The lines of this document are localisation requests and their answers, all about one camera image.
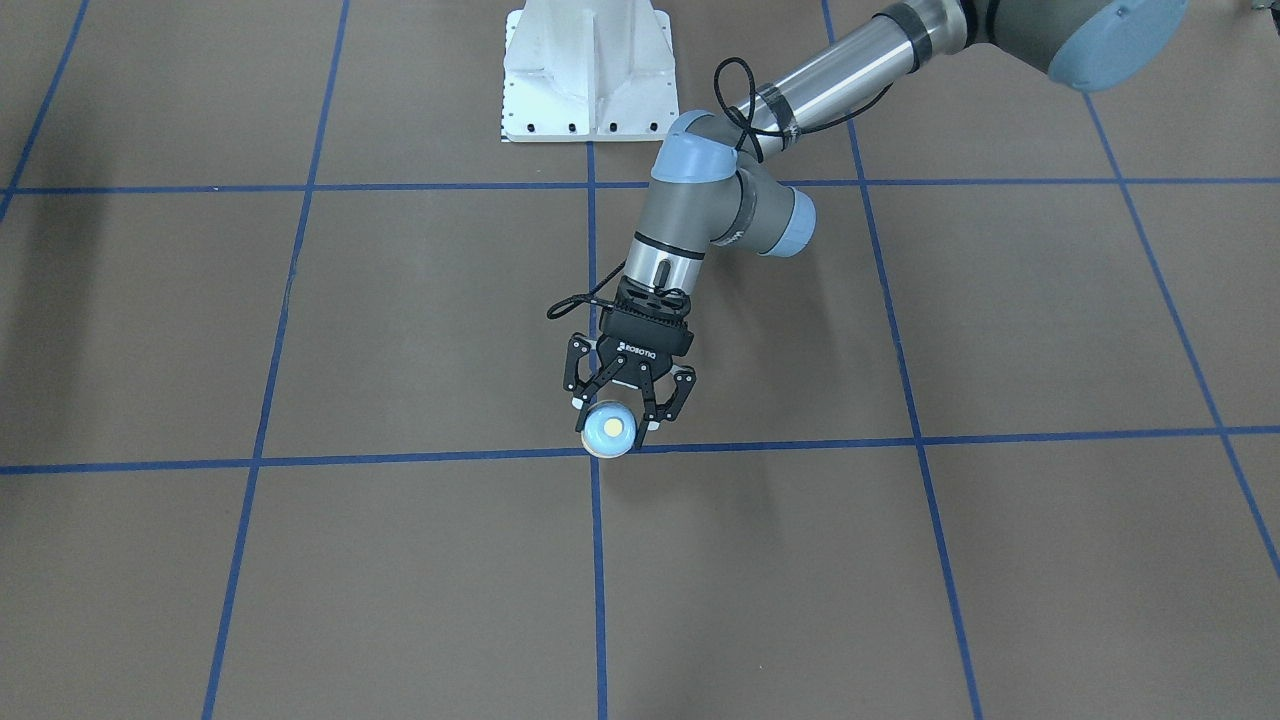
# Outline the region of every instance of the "gray joint housing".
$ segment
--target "gray joint housing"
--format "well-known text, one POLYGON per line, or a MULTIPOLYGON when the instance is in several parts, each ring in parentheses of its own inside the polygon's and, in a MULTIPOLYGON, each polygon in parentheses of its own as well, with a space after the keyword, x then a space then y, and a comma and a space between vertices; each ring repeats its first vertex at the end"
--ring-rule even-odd
POLYGON ((978 37, 1047 73, 1059 50, 1111 0, 974 0, 978 37))
POLYGON ((658 152, 626 277, 692 293, 712 245, 790 256, 813 234, 812 201, 733 149, 727 118, 690 114, 658 152))

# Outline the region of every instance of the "blue tape line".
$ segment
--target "blue tape line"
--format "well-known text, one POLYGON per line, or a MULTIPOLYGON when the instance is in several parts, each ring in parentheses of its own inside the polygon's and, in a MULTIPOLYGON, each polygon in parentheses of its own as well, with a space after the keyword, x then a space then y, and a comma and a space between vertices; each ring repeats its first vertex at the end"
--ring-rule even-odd
POLYGON ((899 186, 1010 186, 1010 184, 1115 184, 1115 178, 901 178, 868 179, 874 187, 899 186))
POLYGON ((63 81, 63 73, 67 72, 67 63, 72 59, 72 50, 76 47, 76 40, 79 38, 79 31, 84 24, 84 13, 87 10, 88 0, 81 0, 81 6, 76 12, 76 20, 72 23, 72 32, 67 36, 67 45, 63 47, 63 56, 58 60, 54 78, 49 82, 45 99, 40 102, 40 110, 36 111, 35 122, 31 123, 31 132, 27 133, 27 142, 22 146, 18 165, 13 169, 13 177, 9 178, 9 191, 5 192, 4 199, 0 199, 0 222, 4 222, 5 215, 9 214, 9 205, 14 197, 13 191, 18 187, 18 182, 22 181, 22 173, 27 169, 27 163, 31 160, 31 151, 36 147, 36 137, 40 136, 40 128, 45 124, 45 115, 49 114, 49 106, 54 102, 54 94, 58 92, 58 85, 63 81))
MULTIPOLYGON (((595 143, 586 143, 586 288, 595 287, 595 143)), ((586 337, 595 340, 596 309, 595 305, 586 306, 588 328, 586 337)), ((591 374, 595 374, 596 360, 593 352, 589 357, 591 374)))
MULTIPOLYGON (((593 288, 596 283, 595 272, 595 143, 586 143, 586 287, 593 288)), ((595 340, 595 305, 589 306, 588 337, 595 340)), ((594 375, 599 364, 595 354, 589 357, 591 374, 594 375)), ((591 466, 591 541, 595 577, 595 715, 596 720, 609 717, 609 667, 608 651, 605 643, 605 615, 604 615, 604 523, 600 514, 600 461, 590 457, 591 466)))
MULTIPOLYGON (((785 179, 787 187, 902 187, 902 186, 1074 186, 1116 184, 1115 178, 882 178, 859 181, 855 178, 785 179)), ((1280 178, 1125 178, 1128 184, 1280 184, 1280 178)), ((119 186, 119 187, 14 187, 4 195, 183 195, 229 192, 430 192, 445 190, 584 190, 586 182, 370 182, 370 183, 316 183, 316 184, 177 184, 177 186, 119 186)), ((648 182, 596 181, 596 190, 644 190, 648 182)))
POLYGON ((1280 434, 1280 425, 1236 425, 1228 427, 1229 436, 1274 436, 1280 434))
POLYGON ((1276 178, 1124 178, 1128 184, 1280 184, 1276 178))
POLYGON ((1151 272, 1156 277, 1156 283, 1160 286, 1160 293, 1165 299, 1165 306, 1169 309, 1169 316, 1174 320, 1174 327, 1178 329, 1178 337, 1181 340, 1183 350, 1187 352, 1187 360, 1190 363, 1192 372, 1196 374, 1196 382, 1201 387, 1201 393, 1204 396, 1204 405, 1208 406, 1210 415, 1213 418, 1213 425, 1217 428, 1222 438, 1222 448, 1226 451, 1226 457, 1231 464, 1231 471, 1235 473, 1235 482, 1240 486, 1240 493, 1244 496, 1244 501, 1249 507, 1249 514, 1253 516, 1253 524, 1258 529, 1258 536, 1262 538, 1262 546, 1266 548, 1267 556, 1271 559, 1271 569, 1275 571, 1276 578, 1280 578, 1280 552, 1276 551, 1275 539, 1271 537, 1271 530, 1267 529, 1267 523, 1262 518, 1262 511, 1258 507, 1257 498, 1253 496, 1253 488, 1249 487, 1249 479, 1244 474, 1244 469, 1240 466, 1240 461, 1235 455, 1235 447, 1231 445, 1231 436, 1226 432, 1226 425, 1222 423, 1222 415, 1217 409, 1217 402, 1213 401, 1213 393, 1210 392, 1208 380, 1204 378, 1204 372, 1201 368, 1199 360, 1196 357, 1196 350, 1192 347, 1190 336, 1187 333, 1187 327, 1183 324, 1183 318, 1178 313, 1178 306, 1174 304, 1174 295, 1169 290, 1169 283, 1165 281, 1165 273, 1160 269, 1160 261, 1156 260, 1156 251, 1151 245, 1151 238, 1147 236, 1147 228, 1142 222, 1142 215, 1138 213, 1138 205, 1133 200, 1133 193, 1129 192, 1129 183, 1125 181, 1124 173, 1120 170, 1120 161, 1116 159, 1115 151, 1111 147, 1111 140, 1107 137, 1106 128, 1102 127, 1102 118, 1098 115, 1098 109, 1093 105, 1093 97, 1084 94, 1084 104, 1089 109, 1089 117, 1093 119, 1093 127, 1098 131, 1098 138, 1102 141, 1102 149, 1107 154, 1107 161, 1111 163, 1111 170, 1116 176, 1116 181, 1120 183, 1120 192, 1124 195, 1125 205, 1129 208, 1129 215, 1133 219, 1134 228, 1138 231, 1138 240, 1142 241, 1142 249, 1147 254, 1147 263, 1151 264, 1151 272))
POLYGON ((861 447, 911 447, 913 438, 864 439, 796 439, 778 442, 703 442, 687 445, 646 445, 643 455, 699 454, 699 452, 764 452, 787 450, 847 450, 861 447))
POLYGON ((600 461, 591 462, 591 555, 595 571, 595 716, 609 717, 609 673, 604 615, 604 518, 600 511, 600 461))
MULTIPOLYGON (((266 375, 266 389, 262 392, 262 410, 259 418, 257 434, 253 439, 253 460, 262 459, 262 448, 266 445, 266 429, 271 418, 271 402, 275 396, 275 379, 280 368, 280 354, 284 350, 284 333, 289 322, 289 295, 293 291, 293 279, 298 272, 298 255, 302 252, 302 241, 307 232, 307 218, 311 213, 311 199, 316 182, 316 173, 320 169, 320 152, 324 147, 325 127, 329 122, 329 108, 333 102, 333 90, 338 79, 338 64, 342 59, 342 44, 347 35, 347 15, 351 10, 351 0, 342 0, 342 12, 338 15, 338 32, 333 41, 333 55, 329 60, 329 78, 325 83, 324 101, 320 104, 320 119, 316 124, 315 145, 311 150, 311 167, 307 170, 308 190, 302 197, 302 210, 298 215, 298 229, 293 238, 293 252, 289 258, 289 274, 284 283, 284 297, 280 301, 280 316, 276 323, 275 343, 271 350, 271 365, 266 375)), ((223 656, 227 652, 227 635, 230 630, 232 610, 236 603, 236 587, 239 582, 241 562, 244 556, 244 539, 248 534, 250 514, 253 510, 253 493, 257 488, 259 466, 255 465, 248 471, 244 483, 244 503, 241 509, 239 529, 236 534, 236 551, 232 555, 232 566, 227 577, 227 594, 223 600, 223 615, 218 628, 218 642, 214 646, 214 659, 209 669, 209 688, 205 692, 205 708, 202 720, 212 720, 214 705, 218 701, 218 684, 221 678, 223 656)))
POLYGON ((462 450, 448 452, 388 452, 378 455, 303 455, 264 457, 264 468, 303 468, 325 465, 388 465, 398 462, 463 462, 475 460, 531 460, 538 457, 579 457, 581 447, 547 447, 530 450, 462 450))
MULTIPOLYGON (((836 31, 831 22, 831 6, 828 0, 822 0, 822 15, 827 26, 827 41, 836 41, 836 31)), ((938 509, 937 495, 933 491, 933 473, 929 470, 929 459, 924 448, 923 433, 920 432, 920 419, 915 407, 915 393, 911 389, 911 377, 906 365, 906 354, 902 350, 902 336, 899 332, 897 315, 893 310, 893 293, 890 290, 888 273, 884 269, 884 254, 881 249, 879 232, 876 227, 876 211, 872 208, 870 188, 867 184, 867 172, 863 164, 861 147, 858 143, 858 131, 855 123, 846 123, 849 128, 849 143, 854 152, 854 168, 858 170, 859 192, 863 197, 863 211, 867 214, 867 229, 870 233, 872 251, 876 255, 876 273, 879 275, 881 291, 884 296, 884 313, 888 316, 890 334, 893 340, 893 351, 897 355, 899 374, 902 380, 902 396, 906 401, 906 414, 911 421, 911 439, 915 446, 916 461, 920 466, 920 478, 924 483, 924 496, 929 506, 929 520, 933 524, 933 539, 937 544, 938 561, 942 566, 942 582, 946 585, 947 603, 951 607, 951 623, 955 626, 956 647, 960 651, 960 661, 964 666, 965 685, 969 689, 969 703, 974 720, 982 720, 982 701, 978 697, 978 680, 973 669, 973 659, 969 652, 969 635, 965 632, 964 615, 960 611, 960 596, 956 592, 955 575, 951 570, 951 553, 947 551, 946 533, 942 528, 942 514, 938 509)))
POLYGON ((991 436, 936 436, 922 438, 924 445, 1010 445, 1023 442, 1089 442, 1170 437, 1216 437, 1217 428, 1155 428, 1140 430, 1080 430, 1065 433, 1009 433, 991 436))
POLYGON ((201 720, 212 720, 214 703, 218 701, 218 683, 223 675, 223 659, 227 655, 227 635, 232 629, 232 611, 236 607, 236 588, 239 585, 239 570, 244 560, 244 539, 248 537, 248 519, 253 511, 253 495, 257 492, 257 468, 251 468, 244 482, 244 500, 241 502, 241 519, 236 527, 236 547, 232 550, 232 565, 227 574, 227 592, 223 594, 223 612, 218 619, 218 639, 214 642, 214 659, 209 664, 209 685, 205 688, 205 706, 201 720))
MULTIPOLYGON (((1009 433, 989 436, 923 436, 925 446, 1014 445, 1042 442, 1093 442, 1144 438, 1280 436, 1280 425, 1239 425, 1217 428, 1152 428, 1134 430, 1079 430, 1062 433, 1009 433)), ((872 447, 913 447, 913 437, 803 439, 762 442, 704 442, 646 445, 640 452, 649 455, 709 452, 787 452, 803 450, 856 450, 872 447)), ((582 457, 581 447, 545 447, 522 450, 454 450, 438 452, 388 452, 372 455, 294 455, 262 457, 228 457, 211 460, 143 460, 136 462, 68 462, 49 465, 0 465, 0 475, 59 475, 93 473, 146 473, 160 470, 216 470, 248 468, 305 468, 340 465, 381 465, 396 462, 468 462, 477 460, 535 460, 540 457, 582 457)))
POLYGON ((316 184, 316 192, 430 190, 582 190, 585 182, 364 182, 316 184))
POLYGON ((159 470, 243 470, 253 466, 250 459, 227 460, 154 460, 140 462, 65 462, 58 465, 3 465, 0 475, 65 475, 73 473, 148 473, 159 470))
POLYGON ((14 195, 196 195, 228 192, 302 192, 306 184, 175 184, 120 187, 19 187, 14 195))

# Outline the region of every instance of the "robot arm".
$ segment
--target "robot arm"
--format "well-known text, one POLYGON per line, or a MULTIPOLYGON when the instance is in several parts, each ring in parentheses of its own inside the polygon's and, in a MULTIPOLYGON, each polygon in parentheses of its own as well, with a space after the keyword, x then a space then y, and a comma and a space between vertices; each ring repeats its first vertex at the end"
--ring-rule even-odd
MULTIPOLYGON (((774 181, 763 167, 768 158, 847 119, 851 108, 874 104, 934 56, 977 41, 997 45, 1055 82, 1105 90, 1155 58, 1185 9, 1187 0, 904 0, 785 77, 759 87, 753 78, 749 97, 732 108, 722 104, 723 114, 681 115, 654 163, 613 301, 595 297, 611 274, 588 296, 548 311, 557 318, 581 302, 602 306, 599 340, 575 333, 564 364, 562 387, 579 410, 584 446, 616 457, 678 418, 696 373, 675 360, 692 343, 691 296, 713 245, 787 258, 809 242, 813 201, 774 181), (584 378, 582 363, 591 357, 598 369, 584 378), (668 374, 676 389, 659 402, 654 386, 668 374), (620 402, 593 405, 609 383, 640 392, 639 421, 620 402)), ((741 63, 726 64, 732 61, 741 63)))

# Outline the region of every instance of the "floor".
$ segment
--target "floor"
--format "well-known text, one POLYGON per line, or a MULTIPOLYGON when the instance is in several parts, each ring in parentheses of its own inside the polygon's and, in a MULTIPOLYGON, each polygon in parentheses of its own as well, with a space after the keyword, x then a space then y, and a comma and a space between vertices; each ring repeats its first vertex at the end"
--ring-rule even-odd
MULTIPOLYGON (((659 3, 681 105, 882 4, 659 3)), ((543 310, 657 147, 498 142, 512 0, 0 0, 3 715, 1274 719, 1280 40, 1192 5, 771 161, 596 461, 543 310)))

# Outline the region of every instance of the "light blue joint cap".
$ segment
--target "light blue joint cap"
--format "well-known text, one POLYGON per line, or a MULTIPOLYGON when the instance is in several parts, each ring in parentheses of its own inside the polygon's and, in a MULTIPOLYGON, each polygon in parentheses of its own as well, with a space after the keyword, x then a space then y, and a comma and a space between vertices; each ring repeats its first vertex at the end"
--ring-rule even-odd
POLYGON ((768 252, 760 252, 767 258, 791 258, 809 245, 813 231, 818 227, 818 210, 813 206, 813 200, 796 188, 791 188, 796 196, 796 202, 791 208, 791 220, 787 229, 782 231, 782 238, 768 252))
POLYGON ((673 132, 658 151, 653 179, 673 183, 719 182, 737 172, 737 150, 691 132, 673 132))
POLYGON ((689 126, 696 123, 703 118, 709 118, 709 117, 712 117, 712 114, 708 113, 707 110, 690 110, 684 115, 676 118, 676 122, 671 123, 671 127, 667 128, 667 135, 671 135, 673 132, 685 132, 686 129, 689 129, 689 126))
POLYGON ((596 457, 620 457, 636 442, 636 419, 616 400, 596 402, 582 427, 582 447, 596 457))
POLYGON ((1068 38, 1048 77, 1082 92, 1115 87, 1165 49, 1185 14, 1187 0, 1115 0, 1068 38))

